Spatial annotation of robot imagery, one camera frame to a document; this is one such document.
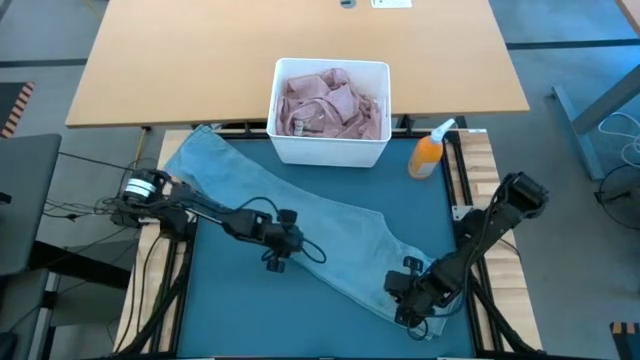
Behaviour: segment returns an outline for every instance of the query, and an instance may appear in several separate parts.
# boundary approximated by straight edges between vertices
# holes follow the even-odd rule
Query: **blue mat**
[[[454,250],[451,209],[441,169],[412,180],[415,140],[390,142],[371,169],[293,166],[268,141],[231,141],[276,176],[319,196],[384,214],[391,232],[425,254]],[[185,303],[179,357],[469,357],[467,312],[442,336],[411,340],[405,329],[371,313],[293,261],[284,274],[265,270],[264,249],[231,239],[201,221]]]

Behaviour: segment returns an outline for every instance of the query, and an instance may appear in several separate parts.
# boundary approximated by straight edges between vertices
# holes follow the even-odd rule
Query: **spray bottle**
[[[449,119],[431,132],[431,136],[425,136],[418,141],[409,160],[409,175],[421,180],[431,175],[433,169],[442,158],[442,139],[449,128],[455,124],[455,120]]]

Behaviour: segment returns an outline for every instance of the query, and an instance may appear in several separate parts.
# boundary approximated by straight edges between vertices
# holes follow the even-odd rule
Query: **pink clothing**
[[[378,104],[351,89],[342,69],[290,79],[278,99],[278,135],[380,140]]]

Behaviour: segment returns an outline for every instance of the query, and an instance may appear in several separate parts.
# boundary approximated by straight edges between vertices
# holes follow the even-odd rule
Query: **white bin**
[[[276,106],[286,82],[294,77],[342,68],[359,94],[375,99],[382,115],[380,140],[325,139],[281,136],[276,133]],[[280,59],[276,63],[267,118],[267,133],[280,160],[287,164],[372,167],[391,139],[391,80],[389,65],[374,61]]]

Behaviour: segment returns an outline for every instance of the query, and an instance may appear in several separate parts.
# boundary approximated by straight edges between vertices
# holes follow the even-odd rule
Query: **table leg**
[[[640,65],[631,70],[629,74],[580,114],[575,111],[564,89],[561,86],[553,87],[553,95],[560,103],[564,115],[571,124],[571,129],[580,147],[580,155],[593,180],[602,179],[604,172],[587,133],[638,94],[640,94]]]
[[[126,290],[131,273],[117,266],[77,255],[59,247],[36,241],[29,258],[30,269],[46,268],[61,275]]]

